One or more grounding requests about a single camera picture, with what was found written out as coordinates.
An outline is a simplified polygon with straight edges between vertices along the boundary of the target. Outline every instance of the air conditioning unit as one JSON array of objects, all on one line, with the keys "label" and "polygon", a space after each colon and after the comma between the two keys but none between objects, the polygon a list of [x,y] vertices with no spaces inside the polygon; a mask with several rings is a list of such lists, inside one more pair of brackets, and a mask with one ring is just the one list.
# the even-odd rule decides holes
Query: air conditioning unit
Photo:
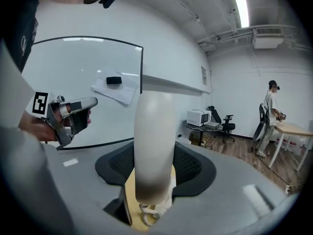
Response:
[{"label": "air conditioning unit", "polygon": [[282,28],[261,27],[253,29],[255,49],[275,49],[284,40]]}]

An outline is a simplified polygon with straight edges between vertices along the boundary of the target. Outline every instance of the white t-shirt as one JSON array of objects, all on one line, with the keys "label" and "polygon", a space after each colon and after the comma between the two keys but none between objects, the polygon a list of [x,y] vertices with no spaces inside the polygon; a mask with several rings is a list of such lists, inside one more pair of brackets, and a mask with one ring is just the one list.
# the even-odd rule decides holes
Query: white t-shirt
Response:
[{"label": "white t-shirt", "polygon": [[272,112],[272,109],[277,109],[277,102],[275,93],[268,92],[268,95],[265,98],[264,105],[268,107],[268,114],[269,114],[269,125],[276,125],[276,114]]}]

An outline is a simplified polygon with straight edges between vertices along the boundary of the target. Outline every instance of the table leg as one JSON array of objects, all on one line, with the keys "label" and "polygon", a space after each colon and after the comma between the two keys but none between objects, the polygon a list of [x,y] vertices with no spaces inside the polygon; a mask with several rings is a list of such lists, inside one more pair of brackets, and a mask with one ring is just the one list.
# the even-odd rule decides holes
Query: table leg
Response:
[{"label": "table leg", "polygon": [[286,145],[285,151],[287,151],[287,148],[288,148],[288,145],[289,145],[290,139],[291,139],[291,135],[289,135],[289,138],[288,138],[288,141],[287,141],[287,145]]},{"label": "table leg", "polygon": [[279,143],[278,143],[278,145],[277,145],[277,147],[276,147],[276,150],[275,150],[275,153],[274,153],[274,155],[273,155],[273,158],[272,158],[272,160],[270,161],[270,163],[269,163],[269,168],[271,168],[272,167],[272,165],[273,165],[273,163],[274,163],[274,161],[275,161],[275,159],[276,159],[276,157],[277,157],[277,154],[278,154],[278,152],[279,152],[279,149],[280,149],[280,147],[282,146],[282,142],[283,142],[283,139],[284,139],[284,133],[282,134],[282,136],[280,137],[280,140],[279,140]]},{"label": "table leg", "polygon": [[301,168],[301,166],[302,166],[302,164],[303,164],[303,162],[304,162],[304,160],[305,160],[305,158],[306,158],[306,156],[307,156],[307,154],[308,154],[308,152],[309,152],[309,148],[310,148],[312,142],[313,142],[313,138],[310,138],[310,141],[309,141],[309,144],[308,144],[308,148],[305,150],[305,152],[304,152],[304,154],[303,154],[303,156],[302,156],[302,158],[301,158],[301,161],[300,161],[300,163],[299,163],[298,168],[297,168],[296,171],[299,171],[299,170],[300,170],[300,168]]},{"label": "table leg", "polygon": [[200,139],[199,139],[198,146],[201,146],[202,137],[203,137],[203,132],[200,131]]}]

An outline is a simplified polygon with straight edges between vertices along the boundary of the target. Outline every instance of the wooden floor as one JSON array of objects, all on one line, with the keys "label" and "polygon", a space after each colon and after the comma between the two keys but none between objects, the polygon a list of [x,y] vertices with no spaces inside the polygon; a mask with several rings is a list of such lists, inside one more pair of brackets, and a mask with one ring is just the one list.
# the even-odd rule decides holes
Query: wooden floor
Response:
[{"label": "wooden floor", "polygon": [[[198,145],[198,142],[195,139],[196,136],[195,133],[192,133],[190,140],[192,140],[192,144]],[[223,143],[221,137],[214,138],[213,135],[209,134],[208,136],[203,135],[202,140],[206,141],[205,146],[207,149],[212,148],[213,151],[223,153],[247,162],[260,171],[263,175],[272,180],[282,190],[285,190],[287,185],[284,181],[286,181],[289,185],[298,185],[291,187],[291,193],[299,192],[302,189],[301,185],[305,183],[313,161],[312,152],[308,153],[300,171],[296,172],[295,169],[298,166],[301,156],[296,156],[292,152],[281,149],[274,164],[272,165],[271,169],[269,169],[267,165],[270,163],[270,160],[276,149],[276,146],[273,143],[270,143],[265,150],[265,153],[267,154],[269,151],[270,155],[266,158],[259,158],[251,152],[251,140],[236,137],[234,137],[234,139],[235,142],[232,142],[231,139],[226,139],[226,143]]]}]

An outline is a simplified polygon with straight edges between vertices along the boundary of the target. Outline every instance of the black table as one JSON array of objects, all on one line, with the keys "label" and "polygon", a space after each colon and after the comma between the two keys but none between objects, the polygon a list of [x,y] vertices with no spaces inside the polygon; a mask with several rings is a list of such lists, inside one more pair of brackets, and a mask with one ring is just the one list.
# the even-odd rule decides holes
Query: black table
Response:
[{"label": "black table", "polygon": [[216,128],[214,128],[214,129],[207,127],[205,125],[204,126],[195,126],[193,124],[187,123],[187,120],[185,120],[182,124],[183,124],[183,126],[187,127],[188,129],[200,132],[200,139],[199,139],[198,146],[201,146],[201,140],[202,140],[204,132],[218,132],[218,131],[223,130],[223,126],[221,124],[216,126]]}]

